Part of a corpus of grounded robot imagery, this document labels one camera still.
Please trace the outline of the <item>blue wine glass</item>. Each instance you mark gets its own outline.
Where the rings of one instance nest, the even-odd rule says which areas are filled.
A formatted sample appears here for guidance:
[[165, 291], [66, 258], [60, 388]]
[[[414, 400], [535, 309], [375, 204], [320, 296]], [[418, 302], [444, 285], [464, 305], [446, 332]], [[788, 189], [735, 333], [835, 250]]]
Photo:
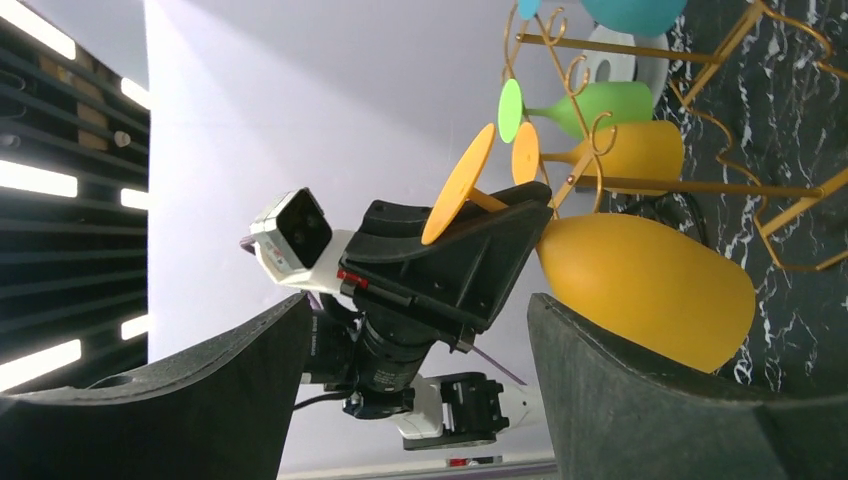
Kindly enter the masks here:
[[601, 26], [615, 32], [656, 37], [668, 32], [686, 0], [584, 0], [582, 6]]

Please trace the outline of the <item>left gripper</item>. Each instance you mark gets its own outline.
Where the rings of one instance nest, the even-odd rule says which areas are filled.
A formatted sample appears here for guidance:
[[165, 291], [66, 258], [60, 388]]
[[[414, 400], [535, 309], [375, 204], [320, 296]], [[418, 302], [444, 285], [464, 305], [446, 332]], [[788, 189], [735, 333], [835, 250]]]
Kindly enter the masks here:
[[339, 261], [361, 278], [363, 295], [381, 296], [421, 322], [488, 330], [508, 300], [552, 210], [551, 190], [529, 182], [494, 193], [505, 209], [467, 201], [443, 234], [424, 245], [430, 210], [375, 200]]

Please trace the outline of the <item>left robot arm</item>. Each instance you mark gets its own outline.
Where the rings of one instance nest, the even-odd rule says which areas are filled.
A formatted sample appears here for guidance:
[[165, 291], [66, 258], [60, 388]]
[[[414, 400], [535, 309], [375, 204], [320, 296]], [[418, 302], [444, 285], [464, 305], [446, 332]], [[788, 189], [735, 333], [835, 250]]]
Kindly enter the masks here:
[[463, 206], [423, 245], [429, 209], [374, 201], [355, 231], [338, 230], [307, 289], [323, 306], [304, 369], [359, 420], [389, 420], [407, 451], [488, 445], [541, 424], [538, 388], [481, 372], [421, 374], [430, 349], [472, 350], [502, 311], [549, 218], [538, 182], [498, 191], [499, 212]]

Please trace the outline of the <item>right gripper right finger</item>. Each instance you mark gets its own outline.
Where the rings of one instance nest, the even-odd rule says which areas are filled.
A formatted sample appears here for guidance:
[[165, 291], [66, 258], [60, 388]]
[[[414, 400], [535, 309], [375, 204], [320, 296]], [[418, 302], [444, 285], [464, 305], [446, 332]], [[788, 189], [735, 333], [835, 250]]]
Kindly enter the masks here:
[[684, 366], [544, 293], [527, 307], [564, 479], [843, 479], [845, 394], [790, 396]]

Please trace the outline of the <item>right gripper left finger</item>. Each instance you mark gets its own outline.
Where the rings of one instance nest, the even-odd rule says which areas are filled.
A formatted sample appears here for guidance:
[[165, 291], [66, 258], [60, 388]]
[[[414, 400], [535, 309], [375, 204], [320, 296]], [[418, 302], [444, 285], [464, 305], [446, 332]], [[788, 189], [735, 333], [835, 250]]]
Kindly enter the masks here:
[[308, 356], [293, 295], [244, 324], [81, 389], [1, 398], [5, 479], [273, 479]]

